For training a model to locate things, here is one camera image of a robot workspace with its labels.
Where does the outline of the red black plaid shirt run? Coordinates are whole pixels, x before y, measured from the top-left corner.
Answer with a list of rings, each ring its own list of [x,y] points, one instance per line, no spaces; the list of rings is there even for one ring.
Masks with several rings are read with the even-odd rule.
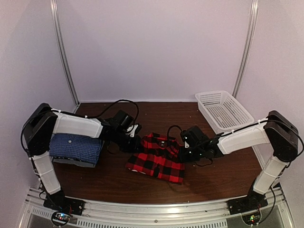
[[[183,182],[185,164],[179,160],[181,145],[174,137],[151,133],[142,138],[141,146],[143,151],[134,153],[126,163],[128,170],[172,183]]]

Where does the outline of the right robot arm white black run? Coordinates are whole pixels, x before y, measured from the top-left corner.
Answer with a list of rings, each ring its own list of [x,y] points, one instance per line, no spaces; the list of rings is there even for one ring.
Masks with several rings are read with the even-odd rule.
[[[244,198],[243,204],[250,210],[261,203],[275,180],[301,155],[298,144],[303,143],[298,129],[276,110],[256,123],[219,133],[213,138],[209,138],[197,126],[183,130],[180,136],[184,142],[179,151],[181,162],[196,162],[202,158],[212,160],[261,144],[272,146],[273,154]]]

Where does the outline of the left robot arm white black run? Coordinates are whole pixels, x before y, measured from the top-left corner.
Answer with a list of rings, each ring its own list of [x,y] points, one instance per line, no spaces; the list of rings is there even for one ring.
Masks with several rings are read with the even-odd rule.
[[[58,136],[72,136],[78,139],[98,139],[116,143],[124,152],[139,150],[142,125],[136,123],[123,110],[113,117],[103,119],[105,112],[95,116],[84,116],[53,109],[42,103],[23,125],[20,142],[32,163],[33,170],[47,194],[47,200],[58,211],[68,207],[68,200],[59,183],[53,162],[50,158],[50,143]]]

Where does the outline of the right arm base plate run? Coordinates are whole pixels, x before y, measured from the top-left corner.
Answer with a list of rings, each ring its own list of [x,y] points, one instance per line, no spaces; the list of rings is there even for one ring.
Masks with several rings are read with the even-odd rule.
[[[259,208],[265,207],[267,205],[268,202],[264,195],[262,195],[262,197],[245,196],[228,200],[228,209],[230,215],[258,210]]]

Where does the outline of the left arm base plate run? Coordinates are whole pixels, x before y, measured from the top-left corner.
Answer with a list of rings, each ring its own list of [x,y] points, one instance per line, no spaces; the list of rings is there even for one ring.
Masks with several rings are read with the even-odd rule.
[[[46,198],[43,206],[55,211],[64,212],[69,215],[82,215],[85,202],[72,198]]]

